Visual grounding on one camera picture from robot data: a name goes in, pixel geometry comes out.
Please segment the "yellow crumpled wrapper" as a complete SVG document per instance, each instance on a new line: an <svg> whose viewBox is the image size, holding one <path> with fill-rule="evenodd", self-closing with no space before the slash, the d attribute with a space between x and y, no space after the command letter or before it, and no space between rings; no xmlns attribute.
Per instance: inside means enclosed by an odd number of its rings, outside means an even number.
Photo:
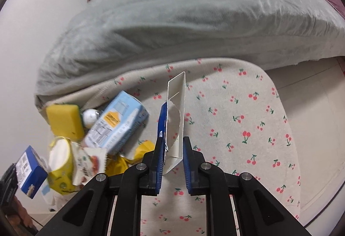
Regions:
<svg viewBox="0 0 345 236"><path fill-rule="evenodd" d="M128 159L124 154L107 155L105 173L108 176L124 173L129 167L141 163L145 153L154 151L155 144L149 140L142 141L135 149L134 157Z"/></svg>

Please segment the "dark blue small box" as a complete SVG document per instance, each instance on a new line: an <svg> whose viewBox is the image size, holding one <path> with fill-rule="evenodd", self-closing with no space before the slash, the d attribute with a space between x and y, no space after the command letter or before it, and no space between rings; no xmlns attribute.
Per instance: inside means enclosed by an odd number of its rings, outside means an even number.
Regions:
<svg viewBox="0 0 345 236"><path fill-rule="evenodd" d="M18 188L33 199L48 177L46 162L29 145L15 164Z"/></svg>

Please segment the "white light bulb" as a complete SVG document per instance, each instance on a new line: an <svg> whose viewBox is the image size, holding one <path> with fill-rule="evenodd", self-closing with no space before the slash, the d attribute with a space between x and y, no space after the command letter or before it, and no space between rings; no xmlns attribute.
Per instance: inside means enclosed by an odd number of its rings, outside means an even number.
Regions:
<svg viewBox="0 0 345 236"><path fill-rule="evenodd" d="M96 109L87 109L83 111L81 118L84 127L90 129L97 122L99 111Z"/></svg>

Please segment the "white and blue carton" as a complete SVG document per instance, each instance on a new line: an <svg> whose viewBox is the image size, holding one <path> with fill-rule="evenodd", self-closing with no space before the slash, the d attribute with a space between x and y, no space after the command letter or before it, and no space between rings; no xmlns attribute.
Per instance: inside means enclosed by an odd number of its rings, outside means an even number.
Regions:
<svg viewBox="0 0 345 236"><path fill-rule="evenodd" d="M164 166L163 175L168 174L183 160L183 137L185 122L185 71L167 83L167 100L163 111L164 123Z"/></svg>

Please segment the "cherry-print beige rug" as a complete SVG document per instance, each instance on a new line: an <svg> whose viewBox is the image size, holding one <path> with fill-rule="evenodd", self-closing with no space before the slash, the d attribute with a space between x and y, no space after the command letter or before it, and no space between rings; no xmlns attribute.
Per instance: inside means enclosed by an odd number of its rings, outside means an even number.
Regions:
<svg viewBox="0 0 345 236"><path fill-rule="evenodd" d="M51 100L96 108L121 91L137 98L149 118L125 144L155 141L161 105L170 79L185 73L184 135L206 161L232 175L249 172L297 219L301 174L287 115L270 77L251 63L235 59L197 59L123 73L81 91Z"/></svg>

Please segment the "printed snack wrapper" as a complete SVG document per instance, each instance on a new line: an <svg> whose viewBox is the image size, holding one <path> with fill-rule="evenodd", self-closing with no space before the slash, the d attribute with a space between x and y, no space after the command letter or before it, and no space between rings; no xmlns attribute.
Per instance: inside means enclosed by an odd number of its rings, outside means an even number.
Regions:
<svg viewBox="0 0 345 236"><path fill-rule="evenodd" d="M105 172L107 162L105 148L82 147L72 142L71 149L74 164L72 184L74 186L85 185L95 175Z"/></svg>

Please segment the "grey-green bed blanket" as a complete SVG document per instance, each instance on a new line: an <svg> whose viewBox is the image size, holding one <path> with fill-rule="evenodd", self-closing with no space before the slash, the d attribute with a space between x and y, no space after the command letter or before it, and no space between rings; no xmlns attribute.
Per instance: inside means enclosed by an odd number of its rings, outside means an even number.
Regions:
<svg viewBox="0 0 345 236"><path fill-rule="evenodd" d="M344 19L326 0L92 0L44 58L35 96L197 58L270 70L342 55Z"/></svg>

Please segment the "light blue milk carton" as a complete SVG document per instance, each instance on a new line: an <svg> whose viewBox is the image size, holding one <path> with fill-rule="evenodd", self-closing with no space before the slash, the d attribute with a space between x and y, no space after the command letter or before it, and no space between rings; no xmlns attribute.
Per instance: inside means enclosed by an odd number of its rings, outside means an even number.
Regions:
<svg viewBox="0 0 345 236"><path fill-rule="evenodd" d="M105 108L84 138L84 145L104 148L110 155L121 151L149 113L135 97L121 91Z"/></svg>

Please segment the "yellow paper cup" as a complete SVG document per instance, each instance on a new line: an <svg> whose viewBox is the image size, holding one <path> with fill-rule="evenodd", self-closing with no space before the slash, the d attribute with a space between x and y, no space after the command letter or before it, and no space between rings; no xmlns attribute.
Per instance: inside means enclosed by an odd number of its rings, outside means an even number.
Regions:
<svg viewBox="0 0 345 236"><path fill-rule="evenodd" d="M77 191L77 187L72 184L74 161L69 139L55 137L51 142L48 168L48 183L51 189L61 195Z"/></svg>

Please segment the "yellow sponge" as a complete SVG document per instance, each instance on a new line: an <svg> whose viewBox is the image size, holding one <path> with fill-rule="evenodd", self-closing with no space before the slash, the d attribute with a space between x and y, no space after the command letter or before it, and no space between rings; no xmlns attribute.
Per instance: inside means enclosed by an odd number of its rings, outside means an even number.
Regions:
<svg viewBox="0 0 345 236"><path fill-rule="evenodd" d="M85 136L80 109L77 105L51 105L46 108L51 130L55 136L78 142Z"/></svg>

